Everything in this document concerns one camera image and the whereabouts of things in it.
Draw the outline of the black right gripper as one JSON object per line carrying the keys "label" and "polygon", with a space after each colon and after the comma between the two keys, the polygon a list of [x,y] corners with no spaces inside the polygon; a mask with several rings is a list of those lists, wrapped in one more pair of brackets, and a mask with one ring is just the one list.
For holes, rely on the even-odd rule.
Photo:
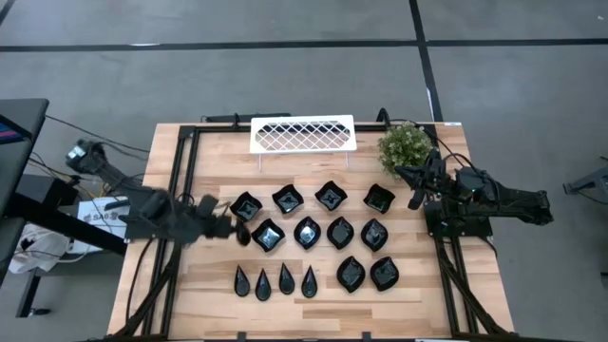
{"label": "black right gripper", "polygon": [[425,200],[425,191],[441,197],[454,187],[454,180],[444,166],[396,166],[394,170],[409,186],[420,187],[408,202],[411,210],[420,208]]}

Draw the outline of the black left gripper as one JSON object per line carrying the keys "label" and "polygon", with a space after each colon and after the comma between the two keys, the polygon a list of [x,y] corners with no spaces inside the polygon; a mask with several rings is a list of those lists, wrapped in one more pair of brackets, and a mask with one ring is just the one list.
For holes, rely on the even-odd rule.
{"label": "black left gripper", "polygon": [[211,215],[204,217],[201,221],[201,234],[206,238],[224,238],[227,239],[235,231],[237,234],[237,241],[241,246],[247,246],[251,242],[250,230],[247,227],[245,221],[238,219],[236,228],[232,225],[232,218],[225,215]]}

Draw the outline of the black wavy square mini plate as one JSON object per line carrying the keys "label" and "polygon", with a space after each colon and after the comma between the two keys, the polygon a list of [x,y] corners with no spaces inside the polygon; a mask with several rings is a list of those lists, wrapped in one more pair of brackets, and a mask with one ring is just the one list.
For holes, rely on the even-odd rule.
{"label": "black wavy square mini plate", "polygon": [[289,214],[304,203],[303,197],[292,184],[288,184],[272,194],[272,199],[282,214]]}
{"label": "black wavy square mini plate", "polygon": [[338,208],[348,198],[347,193],[332,180],[325,183],[314,196],[329,211]]}
{"label": "black wavy square mini plate", "polygon": [[230,211],[240,220],[252,220],[262,209],[262,203],[249,192],[242,193],[231,205]]}
{"label": "black wavy square mini plate", "polygon": [[370,188],[363,201],[369,208],[374,209],[381,214],[386,214],[394,199],[395,195],[390,190],[375,183]]}
{"label": "black wavy square mini plate", "polygon": [[271,218],[267,218],[259,224],[251,236],[265,253],[269,253],[285,238],[285,233]]}

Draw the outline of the green artificial potted plant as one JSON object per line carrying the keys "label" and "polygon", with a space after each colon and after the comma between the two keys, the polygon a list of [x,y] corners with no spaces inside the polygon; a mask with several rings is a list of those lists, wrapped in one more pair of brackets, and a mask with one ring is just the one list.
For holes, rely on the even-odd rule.
{"label": "green artificial potted plant", "polygon": [[397,166],[421,166],[434,148],[424,128],[414,123],[392,126],[378,139],[377,147],[378,160],[393,179],[400,178]]}

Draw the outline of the white lattice shelf rack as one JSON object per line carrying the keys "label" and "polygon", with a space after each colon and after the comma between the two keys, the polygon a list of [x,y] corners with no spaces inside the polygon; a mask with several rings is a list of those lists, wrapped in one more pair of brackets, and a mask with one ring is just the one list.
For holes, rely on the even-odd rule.
{"label": "white lattice shelf rack", "polygon": [[258,168],[266,155],[346,153],[357,149],[352,115],[253,118],[250,153]]}

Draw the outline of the white cardboard box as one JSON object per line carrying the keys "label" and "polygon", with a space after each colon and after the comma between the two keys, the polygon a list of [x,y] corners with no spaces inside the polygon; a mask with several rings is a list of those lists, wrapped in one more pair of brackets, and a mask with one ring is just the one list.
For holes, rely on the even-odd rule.
{"label": "white cardboard box", "polygon": [[114,207],[114,203],[119,200],[125,200],[125,197],[106,197],[81,202],[78,206],[78,219],[116,237],[125,238],[126,223],[121,221],[119,216],[127,215],[129,206]]}

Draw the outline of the grey floor stand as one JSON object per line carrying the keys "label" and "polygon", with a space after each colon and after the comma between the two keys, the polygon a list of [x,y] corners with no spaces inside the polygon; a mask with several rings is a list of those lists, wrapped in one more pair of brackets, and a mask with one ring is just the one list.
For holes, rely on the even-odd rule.
{"label": "grey floor stand", "polygon": [[562,185],[566,195],[582,196],[595,203],[608,206],[608,157],[600,156],[606,162],[600,169]]}

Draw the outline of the white plastic bag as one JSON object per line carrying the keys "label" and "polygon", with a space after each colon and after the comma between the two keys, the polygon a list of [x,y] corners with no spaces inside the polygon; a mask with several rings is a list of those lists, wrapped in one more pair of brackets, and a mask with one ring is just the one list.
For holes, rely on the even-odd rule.
{"label": "white plastic bag", "polygon": [[23,274],[34,269],[50,271],[66,253],[69,238],[33,223],[25,225],[9,263],[9,271]]}

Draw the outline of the black desk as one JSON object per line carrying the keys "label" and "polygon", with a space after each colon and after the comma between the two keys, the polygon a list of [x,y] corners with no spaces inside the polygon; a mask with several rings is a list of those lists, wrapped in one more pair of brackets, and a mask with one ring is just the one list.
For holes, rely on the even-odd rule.
{"label": "black desk", "polygon": [[33,147],[46,118],[47,99],[0,100],[0,115],[24,130],[20,142],[0,145],[0,287],[9,269],[23,228],[28,222],[123,257],[126,243],[91,224],[17,192]]}

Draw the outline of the laptop screen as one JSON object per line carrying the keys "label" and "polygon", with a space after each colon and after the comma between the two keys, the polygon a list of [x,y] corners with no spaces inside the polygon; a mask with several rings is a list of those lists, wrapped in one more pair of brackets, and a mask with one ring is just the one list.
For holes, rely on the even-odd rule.
{"label": "laptop screen", "polygon": [[25,138],[23,132],[17,123],[0,115],[0,145],[22,141]]}

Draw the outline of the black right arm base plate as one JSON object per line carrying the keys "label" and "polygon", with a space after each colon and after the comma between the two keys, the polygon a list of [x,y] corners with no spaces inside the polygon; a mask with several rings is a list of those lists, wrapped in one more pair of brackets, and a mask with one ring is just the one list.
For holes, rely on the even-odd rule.
{"label": "black right arm base plate", "polygon": [[431,236],[487,238],[493,235],[488,217],[467,214],[466,206],[457,201],[427,201],[423,209]]}

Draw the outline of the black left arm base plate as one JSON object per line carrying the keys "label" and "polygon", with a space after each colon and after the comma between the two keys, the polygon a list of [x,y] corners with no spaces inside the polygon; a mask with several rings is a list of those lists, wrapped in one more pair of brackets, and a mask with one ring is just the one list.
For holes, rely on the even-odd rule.
{"label": "black left arm base plate", "polygon": [[128,214],[122,216],[122,220],[126,223],[126,237],[130,239],[156,237],[186,241],[190,236],[190,218],[183,213],[173,212],[169,204],[165,204],[153,214],[145,213],[140,207],[131,206]]}

